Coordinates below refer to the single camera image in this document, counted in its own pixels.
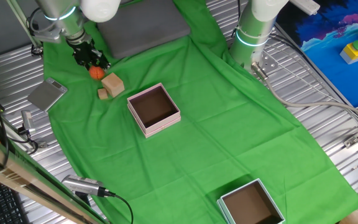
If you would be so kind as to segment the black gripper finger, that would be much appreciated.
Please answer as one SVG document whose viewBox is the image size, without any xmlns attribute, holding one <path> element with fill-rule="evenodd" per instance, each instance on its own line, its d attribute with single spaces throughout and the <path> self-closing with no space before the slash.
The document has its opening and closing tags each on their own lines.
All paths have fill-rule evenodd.
<svg viewBox="0 0 358 224">
<path fill-rule="evenodd" d="M 89 70 L 93 64 L 92 60 L 89 58 L 79 58 L 78 65 L 81 65 L 82 67 L 85 67 L 85 69 Z"/>
<path fill-rule="evenodd" d="M 94 49 L 93 54 L 94 54 L 94 62 L 93 62 L 94 66 L 100 67 L 103 70 L 108 70 L 111 67 L 111 64 L 107 60 L 103 51 Z"/>
</svg>

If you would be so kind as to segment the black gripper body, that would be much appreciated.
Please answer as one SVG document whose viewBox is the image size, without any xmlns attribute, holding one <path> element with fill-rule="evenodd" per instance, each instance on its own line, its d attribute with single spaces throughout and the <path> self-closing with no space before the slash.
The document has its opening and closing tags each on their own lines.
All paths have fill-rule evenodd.
<svg viewBox="0 0 358 224">
<path fill-rule="evenodd" d="M 95 49 L 93 39 L 87 42 L 82 42 L 80 44 L 73 44 L 71 42 L 67 42 L 67 44 L 73 49 L 73 57 L 77 64 L 79 58 L 89 58 L 92 60 L 92 64 L 93 64 L 94 62 L 93 50 Z"/>
</svg>

